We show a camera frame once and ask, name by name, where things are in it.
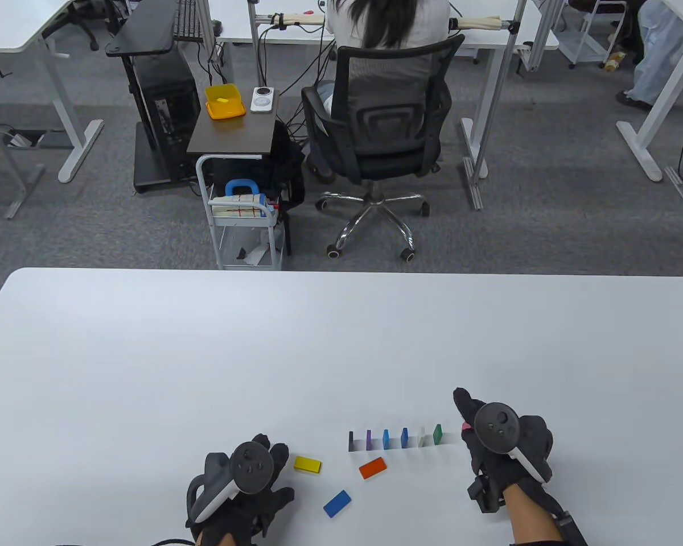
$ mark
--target blue block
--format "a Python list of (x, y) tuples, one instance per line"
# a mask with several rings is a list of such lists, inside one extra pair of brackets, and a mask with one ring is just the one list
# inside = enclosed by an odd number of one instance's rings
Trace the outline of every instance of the blue block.
[(349, 502), (352, 502), (352, 497), (350, 497), (349, 494), (342, 489), (341, 493), (326, 503), (324, 512), (326, 512), (326, 515), (328, 515), (329, 518), (333, 518), (336, 514), (341, 512), (342, 508), (347, 506)]

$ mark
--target person's leg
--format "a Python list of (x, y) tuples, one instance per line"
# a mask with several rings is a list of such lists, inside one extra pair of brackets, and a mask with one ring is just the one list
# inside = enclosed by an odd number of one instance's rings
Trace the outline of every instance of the person's leg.
[(649, 110), (670, 78), (672, 57), (683, 47), (683, 21), (660, 0), (644, 3), (638, 19), (644, 58), (635, 67), (633, 88), (618, 93), (616, 98), (626, 106)]

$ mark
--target blue handle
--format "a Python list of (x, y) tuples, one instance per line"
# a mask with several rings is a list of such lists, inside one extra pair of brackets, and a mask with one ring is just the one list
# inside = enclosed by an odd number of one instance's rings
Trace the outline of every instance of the blue handle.
[(256, 184), (253, 180), (235, 179), (230, 180), (230, 182), (225, 184), (225, 197), (232, 197), (233, 190), (236, 188), (249, 188), (251, 192), (253, 192), (253, 195), (258, 195), (261, 193), (261, 190), (258, 188), (258, 184)]

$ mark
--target keyboard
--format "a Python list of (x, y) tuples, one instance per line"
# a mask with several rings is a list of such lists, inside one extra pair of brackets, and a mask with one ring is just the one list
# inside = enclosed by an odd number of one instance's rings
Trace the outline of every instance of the keyboard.
[(178, 42), (203, 43), (203, 32), (200, 29), (195, 0), (178, 0), (173, 34)]

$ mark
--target white device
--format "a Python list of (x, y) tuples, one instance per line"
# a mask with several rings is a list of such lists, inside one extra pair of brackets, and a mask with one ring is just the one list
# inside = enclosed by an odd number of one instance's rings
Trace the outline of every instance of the white device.
[(273, 109), (273, 88), (253, 89), (253, 98), (250, 99), (251, 112), (270, 112)]

